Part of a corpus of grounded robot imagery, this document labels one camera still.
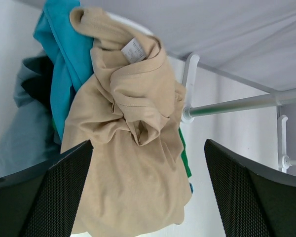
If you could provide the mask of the metal clothes rack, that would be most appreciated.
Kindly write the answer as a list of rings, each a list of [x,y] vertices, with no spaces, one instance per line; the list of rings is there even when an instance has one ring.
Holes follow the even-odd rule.
[[[191,123],[195,117],[200,116],[274,106],[279,107],[296,103],[296,89],[291,89],[201,107],[193,107],[193,87],[199,60],[199,55],[191,53],[185,62],[182,84],[187,89],[187,92],[185,97],[185,107],[183,108],[181,118],[181,121],[184,123]],[[290,167],[296,166],[296,159],[291,159],[287,155],[287,120],[288,117],[286,115],[282,115],[277,119],[278,166],[279,170],[284,173],[287,172]]]

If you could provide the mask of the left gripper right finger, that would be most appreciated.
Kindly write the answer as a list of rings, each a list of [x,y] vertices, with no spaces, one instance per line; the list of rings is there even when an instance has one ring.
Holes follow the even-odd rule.
[[[204,152],[227,237],[296,237],[296,176],[211,139]]]

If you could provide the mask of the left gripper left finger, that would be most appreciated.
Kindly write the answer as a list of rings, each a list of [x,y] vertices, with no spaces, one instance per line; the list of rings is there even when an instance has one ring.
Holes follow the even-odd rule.
[[[0,237],[69,237],[91,162],[84,141],[40,164],[0,177]]]

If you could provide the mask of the white plastic laundry basket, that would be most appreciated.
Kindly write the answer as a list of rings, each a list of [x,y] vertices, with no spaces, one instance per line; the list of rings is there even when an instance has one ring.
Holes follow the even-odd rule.
[[[150,35],[150,36],[153,35],[152,31],[150,31],[148,28],[144,27],[143,25],[141,25],[139,23],[136,23],[136,22],[134,22],[132,20],[129,20],[127,18],[124,18],[122,16],[119,16],[119,15],[111,13],[111,12],[107,12],[107,14],[111,19],[113,19],[115,21],[118,21],[120,23],[123,23],[123,24],[125,24],[125,25],[127,25],[129,27],[132,27],[132,28],[140,31],[143,34]]]

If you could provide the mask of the black t shirt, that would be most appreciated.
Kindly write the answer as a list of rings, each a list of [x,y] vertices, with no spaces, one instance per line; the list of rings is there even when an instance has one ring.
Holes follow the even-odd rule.
[[[48,56],[33,58],[25,65],[32,70],[35,75],[30,76],[21,83],[22,88],[34,100],[40,102],[47,110],[49,115],[49,125],[51,126],[51,141],[54,141],[55,128],[52,121],[52,111],[50,103],[51,84],[54,70],[54,64]]]

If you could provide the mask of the beige t shirt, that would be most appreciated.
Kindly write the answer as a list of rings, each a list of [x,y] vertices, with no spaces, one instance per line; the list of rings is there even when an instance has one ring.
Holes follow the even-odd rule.
[[[93,146],[72,233],[136,237],[181,224],[192,196],[179,135],[185,87],[162,42],[97,7],[74,8],[70,22],[94,40],[94,73],[74,97],[61,146]]]

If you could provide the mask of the green t shirt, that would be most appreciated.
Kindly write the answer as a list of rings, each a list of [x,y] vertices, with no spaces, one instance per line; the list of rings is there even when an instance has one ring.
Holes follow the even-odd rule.
[[[58,130],[57,130],[56,123],[55,123],[54,119],[52,119],[52,125],[53,125],[53,128],[55,130],[54,142],[57,145],[61,145],[61,139],[60,139],[60,136],[58,134]],[[182,161],[184,163],[187,177],[190,178],[192,176],[192,172],[191,172],[190,167],[188,165],[188,158],[187,158],[187,154],[186,154],[186,142],[185,142],[185,139],[184,139],[181,128],[179,128],[179,135],[180,135],[180,139],[181,139],[181,142],[183,144],[183,147],[184,147],[184,149],[183,149],[183,151],[181,153],[181,159],[182,159]]]

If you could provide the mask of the teal t shirt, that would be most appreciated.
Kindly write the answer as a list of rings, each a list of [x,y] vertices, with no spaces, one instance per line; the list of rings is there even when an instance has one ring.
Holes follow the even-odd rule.
[[[70,23],[70,12],[79,5],[77,0],[46,1],[34,31],[54,65],[50,104],[60,138],[76,92],[93,74],[93,39],[77,33]]]

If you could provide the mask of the grey-blue t shirt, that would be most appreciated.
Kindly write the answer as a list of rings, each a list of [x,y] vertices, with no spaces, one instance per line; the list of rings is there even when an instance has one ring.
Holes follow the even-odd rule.
[[[60,145],[51,141],[47,110],[21,86],[25,79],[35,75],[25,63],[42,56],[46,55],[24,59],[17,74],[13,95],[17,112],[0,139],[0,177],[39,164],[60,152]]]

